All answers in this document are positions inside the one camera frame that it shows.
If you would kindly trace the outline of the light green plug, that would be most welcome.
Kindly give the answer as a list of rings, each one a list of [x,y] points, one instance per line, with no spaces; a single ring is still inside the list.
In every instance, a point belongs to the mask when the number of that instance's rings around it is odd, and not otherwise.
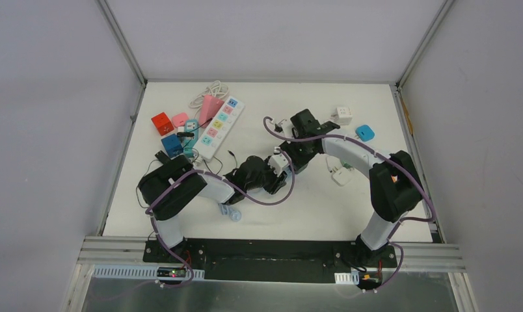
[[[352,166],[351,166],[350,164],[348,164],[347,162],[345,162],[345,161],[343,161],[343,160],[341,160],[340,162],[341,162],[341,165],[342,165],[345,169],[350,170],[350,169],[352,168]]]

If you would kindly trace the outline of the small white cube adapter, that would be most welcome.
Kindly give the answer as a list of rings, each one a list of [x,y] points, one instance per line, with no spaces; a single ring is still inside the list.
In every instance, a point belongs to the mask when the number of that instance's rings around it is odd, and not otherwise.
[[[341,160],[337,157],[327,155],[326,158],[327,170],[330,173],[330,178],[340,187],[346,186],[353,178],[353,169],[347,170],[341,165]]]

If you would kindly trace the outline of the light blue power strip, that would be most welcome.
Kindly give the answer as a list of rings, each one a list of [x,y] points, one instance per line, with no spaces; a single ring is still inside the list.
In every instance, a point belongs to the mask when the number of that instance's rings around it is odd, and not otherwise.
[[[282,199],[274,202],[261,201],[250,195],[250,193],[253,191],[263,190],[262,173],[241,173],[239,169],[235,169],[229,174],[226,174],[224,176],[225,182],[228,182],[234,193],[229,200],[219,204],[221,213],[223,215],[228,215],[232,221],[238,222],[241,220],[242,214],[239,210],[234,208],[233,205],[239,203],[241,200],[248,199],[254,203],[257,203],[258,205],[269,207],[284,203],[291,196],[296,180],[296,175],[292,171],[286,170],[286,173],[288,174],[286,184],[287,180],[290,180],[291,182],[289,190]]]

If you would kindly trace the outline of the white tiger cube adapter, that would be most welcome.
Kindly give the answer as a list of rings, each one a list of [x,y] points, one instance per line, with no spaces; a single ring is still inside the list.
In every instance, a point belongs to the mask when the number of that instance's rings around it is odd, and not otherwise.
[[[353,119],[353,112],[349,107],[336,107],[330,119],[338,125],[349,125]]]

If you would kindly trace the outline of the blue folding plug adapter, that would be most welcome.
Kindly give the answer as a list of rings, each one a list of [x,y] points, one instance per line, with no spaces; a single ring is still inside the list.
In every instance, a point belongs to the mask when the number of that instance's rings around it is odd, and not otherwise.
[[[355,129],[357,139],[368,142],[375,138],[375,133],[369,125],[361,125]]]

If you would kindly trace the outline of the white multicolour power strip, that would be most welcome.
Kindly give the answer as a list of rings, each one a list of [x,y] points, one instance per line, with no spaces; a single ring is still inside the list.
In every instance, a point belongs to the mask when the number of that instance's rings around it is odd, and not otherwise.
[[[212,160],[244,109],[245,104],[235,97],[224,102],[193,147],[199,159]]]

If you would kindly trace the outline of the red cube socket adapter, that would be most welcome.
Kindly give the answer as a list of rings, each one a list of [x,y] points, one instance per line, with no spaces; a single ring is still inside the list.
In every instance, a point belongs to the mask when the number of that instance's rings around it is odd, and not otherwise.
[[[174,125],[165,112],[153,116],[151,121],[161,137],[170,134],[174,130]]]

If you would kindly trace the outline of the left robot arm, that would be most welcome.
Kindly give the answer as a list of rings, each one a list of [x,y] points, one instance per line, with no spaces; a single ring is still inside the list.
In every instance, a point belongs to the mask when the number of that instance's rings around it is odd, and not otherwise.
[[[161,161],[162,166],[141,178],[137,189],[147,204],[145,213],[161,244],[159,254],[169,263],[183,257],[185,236],[178,216],[193,199],[212,200],[223,215],[238,222],[242,214],[234,205],[245,198],[256,201],[249,194],[251,191],[263,189],[276,194],[286,186],[288,178],[295,177],[291,163],[281,153],[266,159],[250,156],[223,176],[194,168],[184,156],[163,157]]]

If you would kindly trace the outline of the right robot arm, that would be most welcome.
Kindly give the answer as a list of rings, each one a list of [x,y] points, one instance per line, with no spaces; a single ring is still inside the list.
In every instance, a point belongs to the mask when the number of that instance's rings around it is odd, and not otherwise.
[[[381,258],[381,250],[397,223],[423,200],[420,178],[411,156],[403,150],[382,154],[353,138],[340,125],[320,123],[308,109],[274,126],[287,139],[281,144],[296,172],[305,169],[318,154],[335,157],[369,181],[373,214],[355,240],[355,258],[369,267]]]

